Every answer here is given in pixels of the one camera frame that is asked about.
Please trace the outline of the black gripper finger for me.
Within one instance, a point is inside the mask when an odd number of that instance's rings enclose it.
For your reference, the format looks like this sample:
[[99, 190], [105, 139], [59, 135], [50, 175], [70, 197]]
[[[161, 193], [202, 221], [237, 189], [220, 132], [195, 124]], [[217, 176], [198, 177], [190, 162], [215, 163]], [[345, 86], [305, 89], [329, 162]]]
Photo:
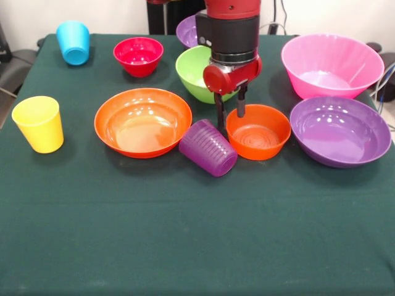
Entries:
[[215, 101], [215, 106], [217, 109], [217, 129], [220, 131], [220, 133], [228, 139], [227, 136], [227, 131], [226, 131], [226, 110], [224, 107], [222, 95], [219, 93], [214, 93], [214, 101]]
[[246, 100], [245, 100], [245, 94], [247, 92], [247, 85], [242, 84], [239, 88], [238, 91], [238, 100], [237, 100], [237, 116], [239, 118], [243, 118], [245, 115], [245, 106], [246, 106]]

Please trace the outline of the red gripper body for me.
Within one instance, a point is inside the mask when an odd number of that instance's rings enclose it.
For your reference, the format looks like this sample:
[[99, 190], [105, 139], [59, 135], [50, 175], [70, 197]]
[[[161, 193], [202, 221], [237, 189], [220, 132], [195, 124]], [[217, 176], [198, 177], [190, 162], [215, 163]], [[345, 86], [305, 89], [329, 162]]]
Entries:
[[209, 91], [225, 95], [236, 91], [243, 83], [250, 83], [259, 76], [261, 69], [262, 59], [259, 56], [236, 66], [210, 62], [203, 71], [203, 79]]

